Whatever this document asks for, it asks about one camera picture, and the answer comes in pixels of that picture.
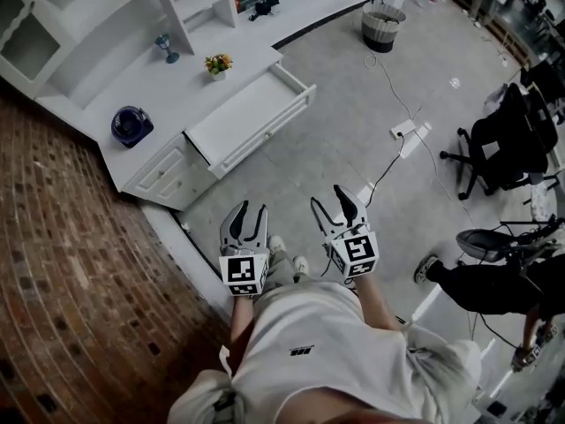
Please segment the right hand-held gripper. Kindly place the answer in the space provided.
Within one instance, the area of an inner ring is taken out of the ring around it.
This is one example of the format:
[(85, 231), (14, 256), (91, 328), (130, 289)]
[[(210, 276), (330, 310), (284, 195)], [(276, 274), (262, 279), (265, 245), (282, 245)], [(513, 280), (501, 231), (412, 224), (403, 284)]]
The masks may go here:
[(310, 199), (310, 207), (320, 231), (326, 238), (324, 246), (328, 258), (348, 281), (374, 271), (380, 258), (376, 235), (367, 223), (365, 204), (350, 190), (334, 185), (346, 227), (337, 223), (316, 198)]

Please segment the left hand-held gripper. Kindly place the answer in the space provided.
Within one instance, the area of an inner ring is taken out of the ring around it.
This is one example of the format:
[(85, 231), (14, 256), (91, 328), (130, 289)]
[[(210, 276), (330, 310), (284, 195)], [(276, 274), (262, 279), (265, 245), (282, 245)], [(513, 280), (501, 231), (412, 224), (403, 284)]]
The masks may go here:
[(257, 215), (253, 235), (243, 238), (249, 201), (241, 201), (225, 217), (220, 227), (222, 282), (232, 296), (255, 296), (263, 292), (267, 279), (270, 251), (267, 247), (268, 209), (265, 204)]

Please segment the white cabinet drawer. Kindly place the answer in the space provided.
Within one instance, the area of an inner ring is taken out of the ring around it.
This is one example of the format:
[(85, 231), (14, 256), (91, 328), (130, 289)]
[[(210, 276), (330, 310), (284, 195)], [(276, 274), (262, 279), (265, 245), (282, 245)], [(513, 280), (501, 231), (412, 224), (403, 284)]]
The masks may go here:
[(221, 179), (306, 110), (315, 94), (315, 85), (276, 63), (185, 134)]

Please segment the person's right forearm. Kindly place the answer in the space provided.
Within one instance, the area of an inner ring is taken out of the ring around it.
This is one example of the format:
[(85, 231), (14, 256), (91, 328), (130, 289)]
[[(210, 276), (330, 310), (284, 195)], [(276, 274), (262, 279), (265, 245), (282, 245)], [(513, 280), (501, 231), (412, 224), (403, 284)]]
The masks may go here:
[(364, 320), (374, 329), (400, 332), (402, 325), (391, 311), (372, 274), (354, 278)]

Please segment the person's left forearm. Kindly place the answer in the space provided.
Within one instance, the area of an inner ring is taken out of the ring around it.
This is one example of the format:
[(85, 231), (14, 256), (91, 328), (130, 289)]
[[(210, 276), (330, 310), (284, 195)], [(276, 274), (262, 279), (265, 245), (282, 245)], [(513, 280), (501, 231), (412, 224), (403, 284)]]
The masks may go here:
[(229, 365), (237, 371), (254, 329), (254, 310), (252, 299), (248, 296), (236, 296), (230, 321), (230, 356)]

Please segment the purple desk fan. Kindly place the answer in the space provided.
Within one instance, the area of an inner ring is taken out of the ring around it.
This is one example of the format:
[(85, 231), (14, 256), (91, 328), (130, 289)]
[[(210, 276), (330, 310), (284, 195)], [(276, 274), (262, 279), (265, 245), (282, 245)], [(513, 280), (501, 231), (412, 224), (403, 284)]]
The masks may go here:
[(133, 148), (154, 130), (154, 125), (142, 108), (125, 106), (112, 118), (110, 129), (117, 141)]

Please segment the person's grey trousers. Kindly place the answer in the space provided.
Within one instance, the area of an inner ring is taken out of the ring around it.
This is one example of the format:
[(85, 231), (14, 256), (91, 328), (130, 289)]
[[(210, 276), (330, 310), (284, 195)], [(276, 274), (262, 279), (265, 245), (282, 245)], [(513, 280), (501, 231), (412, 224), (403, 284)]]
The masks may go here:
[(278, 287), (298, 284), (309, 279), (310, 275), (295, 276), (293, 259), (286, 252), (271, 255), (267, 279), (263, 288), (264, 293)]

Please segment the white curved plinth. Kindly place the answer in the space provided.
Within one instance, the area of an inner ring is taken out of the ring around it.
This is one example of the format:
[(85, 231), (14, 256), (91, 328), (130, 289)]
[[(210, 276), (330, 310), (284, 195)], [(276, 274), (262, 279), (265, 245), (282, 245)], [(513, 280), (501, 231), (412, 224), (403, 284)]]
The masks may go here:
[(173, 261), (181, 276), (225, 322), (230, 322), (232, 298), (206, 259), (189, 240), (175, 217), (164, 207), (141, 200), (140, 208)]

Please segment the white power strip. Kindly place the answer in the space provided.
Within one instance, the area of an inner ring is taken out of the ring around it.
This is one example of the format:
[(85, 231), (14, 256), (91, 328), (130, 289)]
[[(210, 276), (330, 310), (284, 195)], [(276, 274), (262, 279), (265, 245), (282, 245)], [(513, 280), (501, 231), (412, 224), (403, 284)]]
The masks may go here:
[(390, 132), (393, 137), (398, 140), (404, 138), (407, 134), (416, 130), (416, 126), (412, 119), (406, 119), (401, 124), (393, 127)]

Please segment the grey chair seat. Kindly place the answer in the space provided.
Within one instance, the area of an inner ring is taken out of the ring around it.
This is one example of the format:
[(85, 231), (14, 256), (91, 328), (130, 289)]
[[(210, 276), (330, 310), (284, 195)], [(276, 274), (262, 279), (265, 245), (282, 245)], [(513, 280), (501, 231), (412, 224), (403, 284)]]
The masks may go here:
[(461, 231), (456, 236), (456, 243), (465, 254), (487, 263), (502, 260), (511, 250), (513, 241), (509, 234), (484, 229)]

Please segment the potted orange flower plant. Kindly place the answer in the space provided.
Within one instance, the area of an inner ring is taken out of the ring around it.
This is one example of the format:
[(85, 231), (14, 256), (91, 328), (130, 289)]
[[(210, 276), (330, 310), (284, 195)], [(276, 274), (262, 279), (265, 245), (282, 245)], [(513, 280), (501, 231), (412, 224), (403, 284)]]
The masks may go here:
[(225, 80), (227, 71), (233, 66), (233, 60), (228, 54), (217, 54), (205, 58), (205, 67), (215, 81)]

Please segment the black office chair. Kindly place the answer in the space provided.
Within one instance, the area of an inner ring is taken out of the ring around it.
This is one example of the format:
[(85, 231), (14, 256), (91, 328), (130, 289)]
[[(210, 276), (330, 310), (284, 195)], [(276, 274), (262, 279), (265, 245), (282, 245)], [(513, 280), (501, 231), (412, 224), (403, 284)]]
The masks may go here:
[(442, 151), (440, 158), (471, 168), (467, 190), (458, 194), (460, 201), (470, 197), (478, 178), (483, 179), (487, 196), (544, 181), (547, 156), (558, 142), (555, 123), (536, 84), (525, 95), (516, 83), (510, 84), (498, 109), (470, 130), (460, 127), (456, 133), (466, 142), (468, 154)]
[(551, 64), (543, 60), (534, 66), (525, 66), (520, 71), (519, 80), (524, 87), (534, 84), (543, 96), (556, 124), (565, 124), (565, 80)]

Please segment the woven grey basket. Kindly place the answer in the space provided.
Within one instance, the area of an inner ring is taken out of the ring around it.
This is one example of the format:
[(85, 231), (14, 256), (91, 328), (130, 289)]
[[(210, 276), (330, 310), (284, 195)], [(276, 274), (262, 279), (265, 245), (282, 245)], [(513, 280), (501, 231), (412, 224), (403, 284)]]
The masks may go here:
[(370, 0), (362, 7), (361, 34), (366, 46), (378, 53), (388, 53), (394, 47), (396, 36), (406, 20), (402, 10)]

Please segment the teal lantern ornament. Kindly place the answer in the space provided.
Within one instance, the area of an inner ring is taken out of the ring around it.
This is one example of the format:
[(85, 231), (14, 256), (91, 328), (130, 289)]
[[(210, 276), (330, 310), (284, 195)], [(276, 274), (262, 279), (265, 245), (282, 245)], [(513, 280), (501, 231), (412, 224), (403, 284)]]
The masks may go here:
[(168, 34), (159, 35), (155, 41), (155, 45), (166, 53), (166, 63), (174, 64), (179, 59), (179, 53), (173, 51), (170, 47), (170, 37)]

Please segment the white shelf unit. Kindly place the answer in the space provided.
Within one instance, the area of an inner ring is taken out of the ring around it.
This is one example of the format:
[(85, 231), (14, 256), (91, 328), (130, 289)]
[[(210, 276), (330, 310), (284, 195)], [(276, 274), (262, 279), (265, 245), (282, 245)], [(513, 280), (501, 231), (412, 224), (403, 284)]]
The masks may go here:
[(125, 57), (168, 34), (181, 51), (237, 26), (234, 0), (0, 0), (0, 78), (30, 98), (49, 80), (86, 100)]

